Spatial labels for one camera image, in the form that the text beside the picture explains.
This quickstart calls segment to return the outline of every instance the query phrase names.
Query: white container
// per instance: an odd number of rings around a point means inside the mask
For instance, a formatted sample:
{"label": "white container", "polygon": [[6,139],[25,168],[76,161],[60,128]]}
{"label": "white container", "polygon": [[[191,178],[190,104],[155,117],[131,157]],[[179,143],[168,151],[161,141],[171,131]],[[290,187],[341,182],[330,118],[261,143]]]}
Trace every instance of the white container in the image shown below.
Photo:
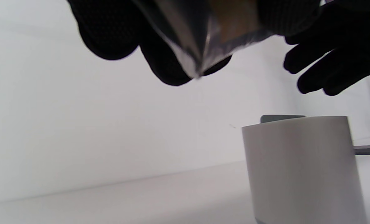
{"label": "white container", "polygon": [[243,127],[259,224],[367,224],[346,117]]}

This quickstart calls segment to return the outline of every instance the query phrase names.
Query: white backdrop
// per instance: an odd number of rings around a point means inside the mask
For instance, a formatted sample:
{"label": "white backdrop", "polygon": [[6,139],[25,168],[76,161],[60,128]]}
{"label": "white backdrop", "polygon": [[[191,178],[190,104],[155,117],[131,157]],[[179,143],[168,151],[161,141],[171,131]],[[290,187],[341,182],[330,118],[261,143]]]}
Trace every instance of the white backdrop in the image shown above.
{"label": "white backdrop", "polygon": [[139,51],[89,52],[64,0],[0,1],[0,201],[240,161],[240,128],[263,114],[350,115],[354,138],[370,137],[366,83],[300,95],[290,48],[271,37],[175,88]]}

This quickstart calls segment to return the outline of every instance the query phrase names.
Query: white table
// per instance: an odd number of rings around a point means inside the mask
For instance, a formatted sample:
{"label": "white table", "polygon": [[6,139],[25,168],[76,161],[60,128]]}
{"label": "white table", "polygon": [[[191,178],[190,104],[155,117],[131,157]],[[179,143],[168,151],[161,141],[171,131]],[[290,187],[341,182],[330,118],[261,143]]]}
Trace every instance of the white table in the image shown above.
{"label": "white table", "polygon": [[[370,224],[370,156],[357,156]],[[0,203],[0,224],[255,224],[244,161]]]}

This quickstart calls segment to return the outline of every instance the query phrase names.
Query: clear plastic bag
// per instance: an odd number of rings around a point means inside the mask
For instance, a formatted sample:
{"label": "clear plastic bag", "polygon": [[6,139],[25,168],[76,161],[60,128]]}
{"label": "clear plastic bag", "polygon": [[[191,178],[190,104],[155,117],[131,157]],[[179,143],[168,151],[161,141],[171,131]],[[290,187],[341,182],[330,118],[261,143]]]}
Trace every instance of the clear plastic bag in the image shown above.
{"label": "clear plastic bag", "polygon": [[235,51],[272,35],[257,0],[133,0],[191,78]]}

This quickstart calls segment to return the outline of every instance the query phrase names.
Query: gloved hand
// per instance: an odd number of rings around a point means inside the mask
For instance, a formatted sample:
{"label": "gloved hand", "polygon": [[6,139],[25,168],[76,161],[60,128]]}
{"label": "gloved hand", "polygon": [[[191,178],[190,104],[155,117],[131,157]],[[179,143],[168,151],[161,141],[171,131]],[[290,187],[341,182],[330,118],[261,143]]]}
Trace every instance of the gloved hand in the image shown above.
{"label": "gloved hand", "polygon": [[330,51],[299,78],[303,94],[323,88],[334,96],[370,75],[370,12],[353,12],[335,2],[326,4],[309,29],[286,37],[286,42],[298,44],[284,62],[292,74]]}
{"label": "gloved hand", "polygon": [[[131,0],[68,0],[85,45],[97,56],[118,60],[138,46],[153,73],[173,86],[191,80],[183,71],[174,52],[151,28]],[[227,57],[204,72],[212,74],[228,64]]]}

